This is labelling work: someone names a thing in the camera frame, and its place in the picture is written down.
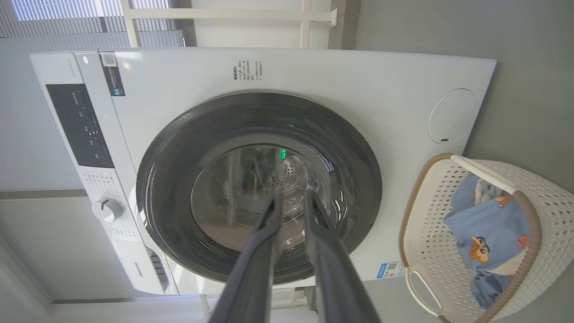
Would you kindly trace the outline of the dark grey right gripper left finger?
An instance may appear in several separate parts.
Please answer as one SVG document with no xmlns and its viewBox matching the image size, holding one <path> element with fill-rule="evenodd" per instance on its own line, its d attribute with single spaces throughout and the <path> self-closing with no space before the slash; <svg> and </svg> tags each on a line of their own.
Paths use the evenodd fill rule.
<svg viewBox="0 0 574 323">
<path fill-rule="evenodd" d="M 236 262 L 209 323 L 269 323 L 274 267 L 282 254 L 283 195 L 272 194 Z"/>
</svg>

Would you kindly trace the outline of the dark round glass washer door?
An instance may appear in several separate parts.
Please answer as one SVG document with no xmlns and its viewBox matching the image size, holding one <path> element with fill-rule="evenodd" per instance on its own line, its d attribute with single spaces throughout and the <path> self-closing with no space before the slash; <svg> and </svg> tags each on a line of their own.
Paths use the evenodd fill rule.
<svg viewBox="0 0 574 323">
<path fill-rule="evenodd" d="M 363 135 L 314 101 L 285 93 L 239 92 L 208 100 L 175 118 L 142 158 L 135 187 L 138 211 L 146 231 L 170 259 L 205 278 L 228 280 L 241 251 L 203 233 L 190 196 L 209 162 L 255 145 L 285 148 L 310 160 L 321 180 L 318 198 L 347 251 L 364 241 L 381 206 L 382 180 Z M 301 219 L 304 223 L 304 211 Z M 274 267 L 275 284 L 314 274 L 304 244 L 282 250 Z"/>
</svg>

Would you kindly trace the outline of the window with slatted blind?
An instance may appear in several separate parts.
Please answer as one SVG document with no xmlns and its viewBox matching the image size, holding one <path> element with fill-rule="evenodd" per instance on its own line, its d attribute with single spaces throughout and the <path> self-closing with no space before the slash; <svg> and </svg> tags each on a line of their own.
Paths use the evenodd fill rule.
<svg viewBox="0 0 574 323">
<path fill-rule="evenodd" d="M 130 0 L 134 9 L 168 9 L 170 0 Z M 123 34 L 121 0 L 0 0 L 0 38 L 41 35 Z M 135 23 L 142 47 L 184 47 L 174 20 Z"/>
</svg>

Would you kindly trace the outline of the white front-load washing machine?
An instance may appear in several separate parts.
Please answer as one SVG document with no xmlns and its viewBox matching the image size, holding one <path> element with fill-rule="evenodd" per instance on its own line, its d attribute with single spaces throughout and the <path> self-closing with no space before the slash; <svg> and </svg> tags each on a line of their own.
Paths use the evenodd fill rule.
<svg viewBox="0 0 574 323">
<path fill-rule="evenodd" d="M 350 252 L 369 281 L 399 261 L 400 219 L 416 177 L 431 157 L 463 152 L 496 67 L 480 58 L 270 48 L 107 49 L 30 59 L 92 213 L 131 284 L 160 295 L 224 288 L 170 259 L 138 211 L 142 158 L 175 118 L 220 96 L 276 92 L 351 123 L 373 150 L 382 180 L 377 218 Z"/>
</svg>

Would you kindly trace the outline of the cream perforated laundry basket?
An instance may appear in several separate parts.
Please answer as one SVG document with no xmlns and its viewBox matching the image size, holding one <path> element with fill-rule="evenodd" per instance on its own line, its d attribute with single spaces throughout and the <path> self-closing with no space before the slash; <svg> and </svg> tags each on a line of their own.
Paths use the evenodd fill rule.
<svg viewBox="0 0 574 323">
<path fill-rule="evenodd" d="M 443 221 L 469 174 L 516 198 L 531 226 L 525 257 L 487 310 L 471 295 L 474 274 Z M 443 153 L 419 174 L 400 227 L 399 250 L 411 295 L 439 323 L 489 323 L 529 306 L 574 260 L 574 194 L 512 164 Z"/>
</svg>

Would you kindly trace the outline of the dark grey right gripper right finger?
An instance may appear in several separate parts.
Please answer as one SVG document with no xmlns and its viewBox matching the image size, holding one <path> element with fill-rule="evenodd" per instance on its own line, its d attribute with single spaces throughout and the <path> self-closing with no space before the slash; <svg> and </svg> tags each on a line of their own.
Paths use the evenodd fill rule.
<svg viewBox="0 0 574 323">
<path fill-rule="evenodd" d="M 318 194 L 304 194 L 305 249 L 314 266 L 319 323 L 381 323 Z"/>
</svg>

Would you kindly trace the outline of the white metal railing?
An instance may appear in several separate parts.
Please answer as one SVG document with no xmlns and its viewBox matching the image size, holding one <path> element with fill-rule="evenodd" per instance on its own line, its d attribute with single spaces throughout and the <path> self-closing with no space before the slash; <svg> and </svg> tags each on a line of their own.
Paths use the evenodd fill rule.
<svg viewBox="0 0 574 323">
<path fill-rule="evenodd" d="M 313 12 L 311 0 L 301 0 L 301 9 L 264 10 L 264 9 L 194 9 L 194 8 L 168 8 L 168 9 L 135 9 L 133 0 L 119 0 L 123 12 L 123 20 L 129 45 L 132 48 L 141 47 L 138 33 L 138 20 L 270 20 L 270 21 L 299 21 L 300 22 L 300 48 L 309 47 L 309 29 L 311 22 L 328 23 L 330 27 L 338 24 L 338 8 L 330 12 Z"/>
</svg>

